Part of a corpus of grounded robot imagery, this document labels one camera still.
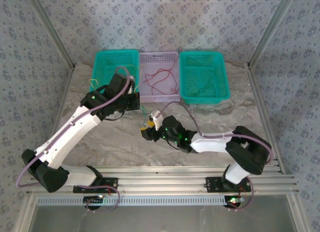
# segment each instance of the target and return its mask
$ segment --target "plastic basket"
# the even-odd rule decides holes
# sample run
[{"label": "plastic basket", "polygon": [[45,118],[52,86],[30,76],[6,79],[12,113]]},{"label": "plastic basket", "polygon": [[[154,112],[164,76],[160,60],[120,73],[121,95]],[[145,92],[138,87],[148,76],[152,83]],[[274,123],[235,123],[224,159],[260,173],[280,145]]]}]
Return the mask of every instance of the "plastic basket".
[{"label": "plastic basket", "polygon": [[188,104],[219,104],[230,98],[224,56],[215,51],[180,53],[181,97]]},{"label": "plastic basket", "polygon": [[[143,52],[140,53],[140,69],[141,73],[139,76],[139,92],[140,92],[140,102],[170,102],[180,100],[180,79],[179,79],[179,54],[175,51],[171,52]],[[154,75],[159,69],[171,69],[172,74],[168,76],[167,71],[159,72],[154,77],[146,76],[146,74]],[[171,89],[175,88],[177,94],[172,92]]]},{"label": "plastic basket", "polygon": [[[139,83],[139,52],[138,50],[107,50],[99,51],[94,60],[90,91],[100,86],[108,85],[118,66],[125,66]],[[123,69],[118,71],[126,75]]]}]

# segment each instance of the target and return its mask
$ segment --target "marble surface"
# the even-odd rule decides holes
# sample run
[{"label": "marble surface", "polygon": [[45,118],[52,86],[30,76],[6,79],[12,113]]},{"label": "marble surface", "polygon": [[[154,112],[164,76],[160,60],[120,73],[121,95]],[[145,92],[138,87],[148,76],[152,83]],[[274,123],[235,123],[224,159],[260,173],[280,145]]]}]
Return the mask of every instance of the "marble surface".
[{"label": "marble surface", "polygon": [[[226,63],[231,98],[219,105],[190,105],[189,108],[204,133],[233,130],[243,125],[265,138],[265,131],[251,90],[247,70]],[[89,91],[90,66],[79,63],[71,78],[60,125],[74,113]],[[165,103],[143,104],[146,109],[162,109]],[[166,115],[174,115],[185,128],[196,127],[185,110],[171,105]],[[228,154],[204,152],[185,154],[164,141],[146,141],[141,137],[143,113],[130,111],[117,121],[102,121],[88,132],[66,157],[64,164],[77,166],[225,166],[233,162]]]}]

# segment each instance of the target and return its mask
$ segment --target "patterned wallpaper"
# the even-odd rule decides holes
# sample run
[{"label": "patterned wallpaper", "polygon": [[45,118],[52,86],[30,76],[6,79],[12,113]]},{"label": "patterned wallpaper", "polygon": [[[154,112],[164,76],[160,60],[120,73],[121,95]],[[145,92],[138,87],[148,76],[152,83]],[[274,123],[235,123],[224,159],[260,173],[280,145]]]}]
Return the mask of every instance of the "patterned wallpaper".
[{"label": "patterned wallpaper", "polygon": [[0,231],[9,232],[24,198],[21,153],[49,137],[70,70],[27,0],[0,2]]},{"label": "patterned wallpaper", "polygon": [[213,49],[247,62],[279,0],[41,0],[74,62],[102,49]]},{"label": "patterned wallpaper", "polygon": [[257,74],[285,164],[320,232],[320,0],[294,0]]}]

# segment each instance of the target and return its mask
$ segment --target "black mounting bracket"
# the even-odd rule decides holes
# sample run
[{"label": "black mounting bracket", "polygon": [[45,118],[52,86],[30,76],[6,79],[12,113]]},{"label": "black mounting bracket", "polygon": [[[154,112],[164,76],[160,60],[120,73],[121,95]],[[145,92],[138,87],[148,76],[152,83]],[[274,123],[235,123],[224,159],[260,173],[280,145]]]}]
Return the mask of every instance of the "black mounting bracket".
[{"label": "black mounting bracket", "polygon": [[223,181],[223,177],[206,177],[205,184],[203,186],[206,188],[208,193],[240,193],[243,192],[243,190],[245,190],[245,192],[251,192],[250,181],[247,177],[245,177],[239,184],[233,185],[232,187],[230,185],[226,185]]},{"label": "black mounting bracket", "polygon": [[[117,189],[118,188],[118,178],[103,177],[103,178],[101,178],[101,183],[99,186],[112,186]],[[108,190],[106,188],[84,189],[84,188],[75,186],[73,188],[73,193],[75,193],[75,194],[106,194],[106,193],[115,194],[116,192],[113,190]]]}]

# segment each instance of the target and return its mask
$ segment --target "teal plastic basket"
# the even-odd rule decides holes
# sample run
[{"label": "teal plastic basket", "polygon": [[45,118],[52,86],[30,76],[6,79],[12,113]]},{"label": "teal plastic basket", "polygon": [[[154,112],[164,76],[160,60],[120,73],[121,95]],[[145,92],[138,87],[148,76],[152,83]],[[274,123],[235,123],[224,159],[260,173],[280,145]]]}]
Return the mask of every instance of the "teal plastic basket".
[{"label": "teal plastic basket", "polygon": [[[134,49],[107,50],[99,51],[95,56],[90,91],[108,85],[118,66],[125,66],[130,76],[134,77],[135,84],[138,85],[139,51]],[[126,75],[123,69],[120,69],[118,73]]]},{"label": "teal plastic basket", "polygon": [[230,98],[224,56],[216,51],[180,53],[181,97],[188,104],[219,104]]}]

